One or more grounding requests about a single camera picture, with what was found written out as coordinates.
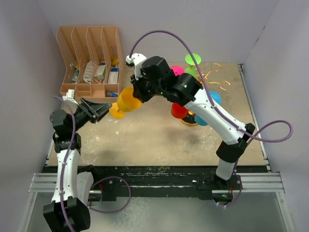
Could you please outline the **yellow wine glass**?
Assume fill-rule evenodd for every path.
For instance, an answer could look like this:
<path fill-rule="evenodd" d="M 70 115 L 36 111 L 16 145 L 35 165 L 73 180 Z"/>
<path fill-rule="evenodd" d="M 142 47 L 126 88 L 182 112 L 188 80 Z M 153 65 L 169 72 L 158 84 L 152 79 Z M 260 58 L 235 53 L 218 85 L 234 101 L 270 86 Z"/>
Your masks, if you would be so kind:
<path fill-rule="evenodd" d="M 133 87 L 126 87 L 118 96 L 117 102 L 109 109 L 110 115 L 115 119 L 122 119 L 126 113 L 141 107 L 142 102 L 133 97 Z"/>

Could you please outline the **blue wine glass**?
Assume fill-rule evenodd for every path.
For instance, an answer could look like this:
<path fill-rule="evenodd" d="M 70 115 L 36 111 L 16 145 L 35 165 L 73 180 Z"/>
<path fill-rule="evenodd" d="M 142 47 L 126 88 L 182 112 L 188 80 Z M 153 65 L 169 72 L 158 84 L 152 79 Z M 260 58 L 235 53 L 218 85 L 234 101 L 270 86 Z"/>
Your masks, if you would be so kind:
<path fill-rule="evenodd" d="M 221 99 L 221 96 L 217 93 L 217 92 L 214 92 L 214 91 L 210 91 L 210 95 L 212 97 L 212 99 L 218 103 L 218 104 L 221 104 L 222 102 L 222 99 Z M 200 116 L 198 116 L 197 114 L 195 114 L 195 122 L 200 125 L 200 126 L 207 126 L 208 123 L 206 121 L 204 121 Z"/>

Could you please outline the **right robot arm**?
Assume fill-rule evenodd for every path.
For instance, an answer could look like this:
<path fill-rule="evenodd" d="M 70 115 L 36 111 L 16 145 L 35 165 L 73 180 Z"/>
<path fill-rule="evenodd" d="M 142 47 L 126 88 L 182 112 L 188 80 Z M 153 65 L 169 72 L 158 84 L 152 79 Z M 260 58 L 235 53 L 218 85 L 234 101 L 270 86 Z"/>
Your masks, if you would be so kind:
<path fill-rule="evenodd" d="M 221 136 L 214 182 L 220 189 L 230 186 L 235 163 L 247 147 L 249 137 L 245 133 L 252 134 L 254 125 L 235 119 L 207 95 L 199 81 L 188 73 L 176 75 L 164 58 L 146 58 L 135 53 L 126 57 L 126 64 L 134 67 L 131 77 L 134 98 L 144 103 L 155 95 L 163 96 L 199 116 Z"/>

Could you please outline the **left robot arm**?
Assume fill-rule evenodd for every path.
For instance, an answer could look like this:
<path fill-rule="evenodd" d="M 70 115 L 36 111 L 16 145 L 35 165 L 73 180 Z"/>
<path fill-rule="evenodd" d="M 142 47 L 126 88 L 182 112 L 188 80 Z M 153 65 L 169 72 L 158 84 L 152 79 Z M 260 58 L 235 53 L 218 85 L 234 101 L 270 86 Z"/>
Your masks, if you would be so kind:
<path fill-rule="evenodd" d="M 77 131 L 87 122 L 99 122 L 111 106 L 81 99 L 76 111 L 59 109 L 50 115 L 55 131 L 57 180 L 51 203 L 43 208 L 43 216 L 53 232 L 81 232 L 90 227 L 87 202 L 89 191 L 99 185 L 99 177 L 93 166 L 78 169 L 82 141 Z"/>

